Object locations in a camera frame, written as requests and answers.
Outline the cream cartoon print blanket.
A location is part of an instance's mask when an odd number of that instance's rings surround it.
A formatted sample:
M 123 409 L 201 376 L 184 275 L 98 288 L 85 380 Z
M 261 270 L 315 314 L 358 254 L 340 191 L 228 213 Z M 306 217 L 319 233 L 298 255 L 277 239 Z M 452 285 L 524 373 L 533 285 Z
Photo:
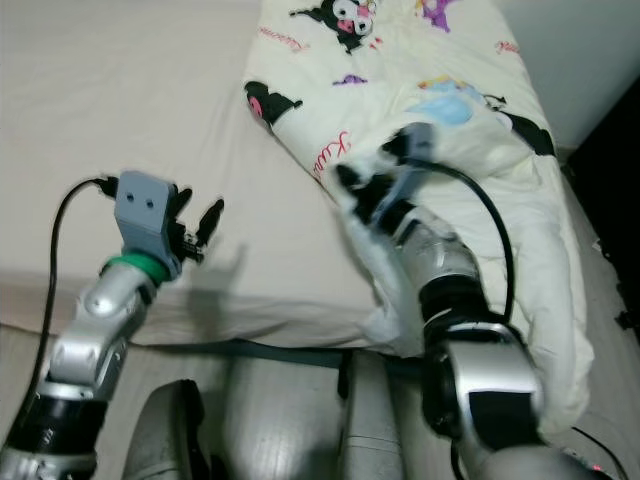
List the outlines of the cream cartoon print blanket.
M 433 128 L 438 163 L 475 179 L 506 224 L 504 250 L 470 188 L 426 174 L 413 204 L 460 233 L 475 253 L 490 306 L 506 307 L 515 261 L 513 328 L 543 381 L 544 433 L 588 408 L 593 347 L 579 239 L 538 96 L 515 37 L 492 0 L 262 0 L 244 69 L 250 109 L 332 196 L 378 296 L 375 342 L 415 355 L 413 293 L 387 243 L 357 227 L 334 166 L 369 174 L 390 165 L 383 145 L 404 125 Z

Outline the mattress with cream sheet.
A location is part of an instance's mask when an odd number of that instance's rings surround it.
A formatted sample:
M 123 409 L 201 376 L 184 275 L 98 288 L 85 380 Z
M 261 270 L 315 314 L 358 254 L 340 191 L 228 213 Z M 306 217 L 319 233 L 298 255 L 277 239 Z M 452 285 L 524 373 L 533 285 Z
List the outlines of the mattress with cream sheet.
M 1 323 L 40 332 L 61 197 L 137 170 L 225 209 L 202 262 L 163 285 L 141 346 L 243 339 L 370 348 L 372 276 L 339 207 L 244 93 L 262 0 L 4 0 L 1 5 Z

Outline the grey left robot leg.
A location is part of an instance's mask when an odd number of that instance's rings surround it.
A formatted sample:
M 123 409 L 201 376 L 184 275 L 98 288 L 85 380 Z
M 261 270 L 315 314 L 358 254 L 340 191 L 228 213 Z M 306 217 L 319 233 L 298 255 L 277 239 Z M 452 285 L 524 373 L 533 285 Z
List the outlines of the grey left robot leg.
M 170 381 L 147 398 L 134 426 L 122 480 L 211 480 L 198 444 L 204 403 L 197 384 Z

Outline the grey robot leg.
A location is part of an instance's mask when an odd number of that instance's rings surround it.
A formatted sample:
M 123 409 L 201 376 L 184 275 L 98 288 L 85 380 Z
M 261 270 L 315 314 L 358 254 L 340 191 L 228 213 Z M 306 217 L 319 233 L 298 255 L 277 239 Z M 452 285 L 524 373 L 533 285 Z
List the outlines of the grey robot leg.
M 211 480 L 198 444 L 204 403 L 197 384 L 170 381 L 147 398 L 134 426 L 122 480 Z
M 342 480 L 404 480 L 401 435 L 384 358 L 357 349 L 340 370 L 346 428 L 340 443 Z

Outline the grey right robot leg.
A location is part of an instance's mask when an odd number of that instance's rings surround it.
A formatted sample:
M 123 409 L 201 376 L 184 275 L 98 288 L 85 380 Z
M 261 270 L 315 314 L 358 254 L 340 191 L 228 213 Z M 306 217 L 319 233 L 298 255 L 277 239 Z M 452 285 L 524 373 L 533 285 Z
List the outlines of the grey right robot leg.
M 342 480 L 404 480 L 401 435 L 384 358 L 357 349 L 340 370 L 346 428 L 340 443 Z

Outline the black cabinet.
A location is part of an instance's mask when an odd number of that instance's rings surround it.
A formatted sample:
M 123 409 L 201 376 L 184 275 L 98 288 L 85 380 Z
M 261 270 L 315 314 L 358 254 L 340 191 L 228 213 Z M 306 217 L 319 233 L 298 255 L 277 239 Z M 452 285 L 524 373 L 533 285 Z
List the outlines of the black cabinet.
M 620 282 L 623 328 L 640 335 L 640 93 L 626 93 L 570 157 L 572 186 Z

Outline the dark bed frame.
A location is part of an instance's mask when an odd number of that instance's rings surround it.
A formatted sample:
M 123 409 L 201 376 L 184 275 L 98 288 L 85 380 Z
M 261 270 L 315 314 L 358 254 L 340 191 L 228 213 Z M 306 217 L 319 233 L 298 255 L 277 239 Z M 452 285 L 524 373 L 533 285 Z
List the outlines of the dark bed frame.
M 302 364 L 326 369 L 338 369 L 343 364 L 343 358 L 353 353 L 374 353 L 383 357 L 387 362 L 390 374 L 419 378 L 422 366 L 420 357 L 397 357 L 384 355 L 361 348 L 285 348 L 265 346 L 252 340 L 232 339 L 221 342 L 202 344 L 180 344 L 180 346 L 152 346 L 168 353 L 180 355 L 224 355 L 230 357 L 268 358 L 268 360 L 287 362 L 287 364 Z

